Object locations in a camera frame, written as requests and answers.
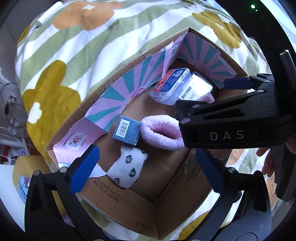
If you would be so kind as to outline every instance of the metal screw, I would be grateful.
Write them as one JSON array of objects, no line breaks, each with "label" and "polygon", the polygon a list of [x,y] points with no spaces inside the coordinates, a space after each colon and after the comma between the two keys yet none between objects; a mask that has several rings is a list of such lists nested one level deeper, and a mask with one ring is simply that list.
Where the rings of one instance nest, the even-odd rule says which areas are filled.
[{"label": "metal screw", "polygon": [[180,123],[185,124],[185,123],[188,123],[189,121],[190,121],[189,118],[185,118],[185,119],[180,120]]},{"label": "metal screw", "polygon": [[236,169],[234,167],[229,167],[229,168],[227,168],[227,170],[230,173],[235,173],[236,172]]},{"label": "metal screw", "polygon": [[40,173],[40,171],[39,171],[39,170],[35,170],[35,171],[33,172],[33,175],[34,175],[34,176],[38,176],[38,175],[39,175],[39,173]]},{"label": "metal screw", "polygon": [[68,170],[67,167],[61,167],[61,168],[59,169],[59,171],[62,172],[62,173],[66,172],[67,170]]}]

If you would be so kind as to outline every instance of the human hand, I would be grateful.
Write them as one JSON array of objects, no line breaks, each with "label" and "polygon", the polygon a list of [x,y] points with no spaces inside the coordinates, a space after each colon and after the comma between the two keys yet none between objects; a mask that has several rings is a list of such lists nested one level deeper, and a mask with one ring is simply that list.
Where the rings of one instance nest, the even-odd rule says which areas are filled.
[{"label": "human hand", "polygon": [[[291,138],[286,142],[286,146],[293,154],[296,155],[296,134],[293,133]],[[269,150],[269,147],[261,147],[257,150],[256,155],[263,156],[263,154],[268,150]],[[274,161],[272,159],[271,152],[268,152],[262,168],[262,174],[263,175],[267,174],[268,177],[271,177],[273,172],[274,172]]]}]

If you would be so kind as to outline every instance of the open cardboard box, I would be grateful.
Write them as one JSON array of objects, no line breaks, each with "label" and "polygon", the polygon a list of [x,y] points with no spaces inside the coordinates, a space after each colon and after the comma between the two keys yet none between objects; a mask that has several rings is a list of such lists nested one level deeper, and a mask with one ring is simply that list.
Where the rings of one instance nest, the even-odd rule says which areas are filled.
[{"label": "open cardboard box", "polygon": [[[173,116],[175,107],[154,102],[149,90],[169,68],[183,67],[199,71],[211,82],[215,99],[225,98],[218,94],[223,93],[219,89],[225,78],[246,76],[218,46],[195,30],[185,29],[129,62],[71,114],[47,146],[56,167],[58,162],[71,163],[94,143],[100,149],[98,164],[107,172],[120,157],[122,143],[112,138],[119,115],[138,121],[149,115]],[[238,94],[230,92],[227,97]],[[107,176],[89,178],[80,195],[120,225],[163,239],[202,204],[211,187],[190,149],[171,152],[151,147],[141,139],[136,147],[149,155],[137,183],[122,189]],[[211,151],[223,160],[231,153]]]}]

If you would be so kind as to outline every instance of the blue small box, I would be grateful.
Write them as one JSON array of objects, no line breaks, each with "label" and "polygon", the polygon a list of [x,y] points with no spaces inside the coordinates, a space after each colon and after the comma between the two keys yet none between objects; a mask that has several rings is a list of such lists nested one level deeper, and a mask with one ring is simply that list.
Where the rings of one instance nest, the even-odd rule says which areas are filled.
[{"label": "blue small box", "polygon": [[121,115],[114,131],[113,138],[134,147],[138,142],[139,135],[140,122]]}]

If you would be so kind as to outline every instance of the blue gripper pad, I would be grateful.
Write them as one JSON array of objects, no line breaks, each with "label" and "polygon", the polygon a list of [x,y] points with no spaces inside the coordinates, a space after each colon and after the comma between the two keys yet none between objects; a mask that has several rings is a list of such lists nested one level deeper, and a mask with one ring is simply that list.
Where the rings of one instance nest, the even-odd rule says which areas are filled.
[{"label": "blue gripper pad", "polygon": [[217,168],[214,166],[214,164],[211,162],[211,160],[207,157],[202,149],[196,149],[195,158],[214,192],[221,194],[224,190],[225,185],[225,180],[221,173],[217,170]]},{"label": "blue gripper pad", "polygon": [[100,149],[96,145],[92,145],[91,149],[89,150],[88,148],[86,152],[88,153],[86,155],[84,153],[81,156],[83,160],[81,160],[80,165],[71,176],[70,190],[72,194],[75,194],[82,190],[84,184],[89,178],[89,175],[93,171],[100,158]]},{"label": "blue gripper pad", "polygon": [[227,90],[249,90],[254,86],[248,77],[225,79],[223,84]]}]

